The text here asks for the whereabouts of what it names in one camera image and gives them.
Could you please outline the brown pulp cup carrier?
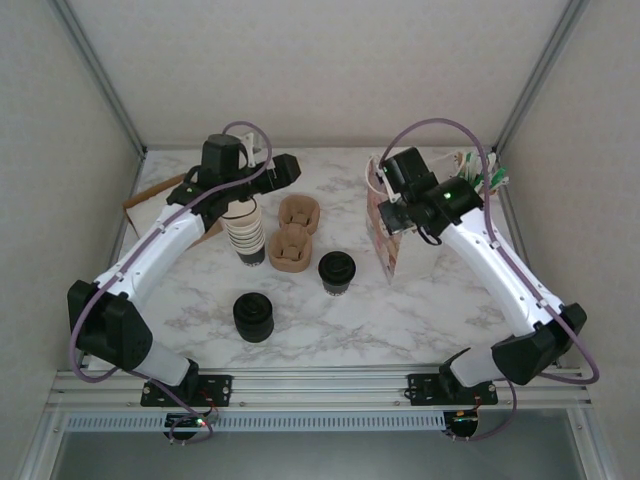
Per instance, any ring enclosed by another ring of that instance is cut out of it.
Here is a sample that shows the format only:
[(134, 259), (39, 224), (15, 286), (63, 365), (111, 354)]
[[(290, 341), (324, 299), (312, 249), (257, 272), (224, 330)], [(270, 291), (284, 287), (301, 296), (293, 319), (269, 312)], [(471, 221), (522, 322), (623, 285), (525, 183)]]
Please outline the brown pulp cup carrier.
[(305, 195), (289, 195), (278, 211), (279, 229), (270, 238), (268, 257), (301, 260), (312, 257), (312, 235), (320, 219), (319, 203)]
[(301, 273), (306, 270), (310, 263), (311, 258), (305, 257), (301, 260), (291, 260), (288, 258), (269, 258), (271, 265), (278, 271), (285, 273)]

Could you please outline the animal print paper bag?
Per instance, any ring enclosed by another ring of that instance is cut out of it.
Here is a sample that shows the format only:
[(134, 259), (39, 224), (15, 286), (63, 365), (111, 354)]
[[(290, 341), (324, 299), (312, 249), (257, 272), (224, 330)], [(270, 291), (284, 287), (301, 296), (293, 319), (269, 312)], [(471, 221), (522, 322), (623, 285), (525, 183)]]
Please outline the animal print paper bag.
[(388, 199), (382, 181), (377, 177), (375, 166), (380, 156), (371, 154), (365, 167), (367, 185), (366, 228), (383, 272), (392, 286), (429, 277), (435, 270), (439, 258), (445, 253), (441, 246), (429, 246), (415, 227), (404, 233), (388, 233), (378, 206)]

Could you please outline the black cup lid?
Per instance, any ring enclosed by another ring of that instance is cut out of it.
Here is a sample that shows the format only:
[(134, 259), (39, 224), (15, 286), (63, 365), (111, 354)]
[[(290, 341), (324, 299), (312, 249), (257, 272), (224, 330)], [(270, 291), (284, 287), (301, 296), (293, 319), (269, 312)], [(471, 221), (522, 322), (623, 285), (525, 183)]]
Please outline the black cup lid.
[(356, 264), (349, 254), (331, 251), (320, 259), (318, 271), (323, 282), (342, 286), (349, 284), (355, 277)]

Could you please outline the stack of paper cups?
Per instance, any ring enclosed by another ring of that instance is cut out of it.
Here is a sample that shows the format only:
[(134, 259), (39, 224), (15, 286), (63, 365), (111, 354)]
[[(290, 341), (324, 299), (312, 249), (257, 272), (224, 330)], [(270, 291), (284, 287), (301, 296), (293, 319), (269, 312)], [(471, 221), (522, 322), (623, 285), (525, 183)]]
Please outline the stack of paper cups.
[(231, 202), (221, 222), (241, 262), (249, 267), (262, 264), (266, 256), (265, 233), (257, 200)]

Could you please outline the brown cardboard napkin tray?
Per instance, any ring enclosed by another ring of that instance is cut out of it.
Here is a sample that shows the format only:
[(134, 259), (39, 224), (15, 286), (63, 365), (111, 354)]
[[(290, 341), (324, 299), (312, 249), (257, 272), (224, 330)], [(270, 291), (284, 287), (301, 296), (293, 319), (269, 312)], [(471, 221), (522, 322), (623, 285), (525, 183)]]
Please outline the brown cardboard napkin tray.
[(131, 224), (129, 223), (129, 219), (127, 217), (127, 214), (125, 213), (125, 208), (126, 207), (131, 207), (137, 203), (139, 203), (142, 200), (145, 200), (147, 198), (149, 198), (150, 196), (153, 196), (157, 193), (159, 193), (160, 191), (163, 191), (165, 189), (170, 189), (171, 192), (173, 191), (173, 189), (177, 186), (179, 186), (182, 183), (182, 180), (184, 179), (185, 174), (181, 174), (181, 175), (177, 175), (174, 177), (169, 178), (168, 180), (165, 180), (157, 185), (154, 185), (144, 191), (141, 191), (140, 193), (135, 194), (133, 197), (131, 197), (130, 199), (126, 200), (122, 206), (123, 206), (123, 211), (124, 211), (124, 215), (125, 218), (129, 224), (129, 226), (131, 227)]

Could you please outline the white paper napkins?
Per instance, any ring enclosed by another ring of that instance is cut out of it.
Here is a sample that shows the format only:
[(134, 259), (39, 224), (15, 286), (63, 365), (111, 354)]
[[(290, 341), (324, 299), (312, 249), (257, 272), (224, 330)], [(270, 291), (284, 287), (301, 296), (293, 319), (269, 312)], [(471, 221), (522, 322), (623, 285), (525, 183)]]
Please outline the white paper napkins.
[(129, 223), (138, 238), (143, 237), (160, 216), (163, 208), (167, 205), (166, 198), (170, 192), (170, 189), (165, 189), (125, 208)]

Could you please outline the stack of black lids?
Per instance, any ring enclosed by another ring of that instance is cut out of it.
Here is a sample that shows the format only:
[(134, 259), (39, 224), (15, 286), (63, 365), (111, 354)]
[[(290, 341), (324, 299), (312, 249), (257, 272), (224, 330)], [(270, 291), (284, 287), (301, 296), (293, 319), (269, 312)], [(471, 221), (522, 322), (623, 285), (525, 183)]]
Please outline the stack of black lids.
[(233, 305), (232, 314), (239, 335), (247, 342), (263, 342), (273, 332), (273, 306), (261, 293), (241, 295)]

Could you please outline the small controller board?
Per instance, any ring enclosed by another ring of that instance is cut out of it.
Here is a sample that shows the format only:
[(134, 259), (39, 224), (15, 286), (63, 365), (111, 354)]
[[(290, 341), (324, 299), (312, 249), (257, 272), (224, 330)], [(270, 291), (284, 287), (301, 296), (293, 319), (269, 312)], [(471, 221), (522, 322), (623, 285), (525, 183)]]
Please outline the small controller board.
[(479, 419), (476, 410), (445, 412), (444, 418), (446, 434), (451, 437), (472, 437), (478, 429)]
[(189, 414), (169, 413), (165, 417), (166, 429), (199, 431), (207, 428), (206, 422), (197, 416)]

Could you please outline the aluminium side rail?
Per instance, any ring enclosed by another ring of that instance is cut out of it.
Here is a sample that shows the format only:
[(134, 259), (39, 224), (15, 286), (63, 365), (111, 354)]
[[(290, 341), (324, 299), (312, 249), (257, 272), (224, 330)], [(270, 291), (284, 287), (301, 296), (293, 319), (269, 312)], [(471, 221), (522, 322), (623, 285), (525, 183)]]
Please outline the aluminium side rail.
[(508, 165), (505, 165), (501, 157), (498, 157), (497, 165), (505, 168), (508, 171), (507, 175), (510, 177), (508, 184), (500, 188), (499, 195), (501, 203), (503, 204), (507, 227), (513, 241), (513, 248), (528, 268), (541, 277), (534, 261), (534, 245), (528, 236), (530, 229), (527, 227), (524, 216), (526, 210), (522, 205), (521, 198), (517, 191), (518, 183), (516, 176), (509, 169)]
[(85, 250), (91, 253), (91, 268), (81, 278), (93, 281), (119, 258), (126, 236), (128, 221), (123, 204), (136, 191), (146, 155), (128, 155), (113, 163), (98, 177), (98, 183), (88, 198), (89, 210), (80, 222), (80, 231), (87, 237)]

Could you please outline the aluminium frame post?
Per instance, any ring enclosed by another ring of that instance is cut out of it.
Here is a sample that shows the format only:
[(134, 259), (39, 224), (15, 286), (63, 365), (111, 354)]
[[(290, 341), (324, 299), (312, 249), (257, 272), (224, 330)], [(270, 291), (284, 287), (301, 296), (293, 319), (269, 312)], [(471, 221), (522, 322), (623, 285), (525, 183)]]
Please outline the aluminium frame post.
[(506, 151), (508, 145), (514, 139), (590, 3), (591, 0), (566, 1), (524, 87), (493, 144), (492, 150), (498, 157)]
[(102, 65), (89, 36), (82, 26), (70, 0), (46, 0), (57, 16), (64, 32), (75, 48), (101, 97), (123, 131), (140, 162), (146, 158), (147, 147)]

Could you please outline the aluminium front rail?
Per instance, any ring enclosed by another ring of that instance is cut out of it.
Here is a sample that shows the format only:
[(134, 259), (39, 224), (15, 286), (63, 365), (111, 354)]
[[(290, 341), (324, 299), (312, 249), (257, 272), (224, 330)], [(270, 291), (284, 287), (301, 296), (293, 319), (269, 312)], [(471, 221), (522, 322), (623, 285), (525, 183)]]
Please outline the aluminium front rail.
[[(427, 367), (335, 367), (335, 368), (231, 368), (205, 369), (209, 375), (230, 375), (229, 411), (393, 411), (410, 407), (404, 395), (407, 376), (426, 373)], [(85, 383), (70, 372), (54, 377), (45, 409), (52, 411), (139, 411), (143, 381), (116, 373), (104, 382)], [(485, 410), (584, 409), (592, 406), (588, 390), (545, 378), (510, 390), (496, 381), (498, 403)]]

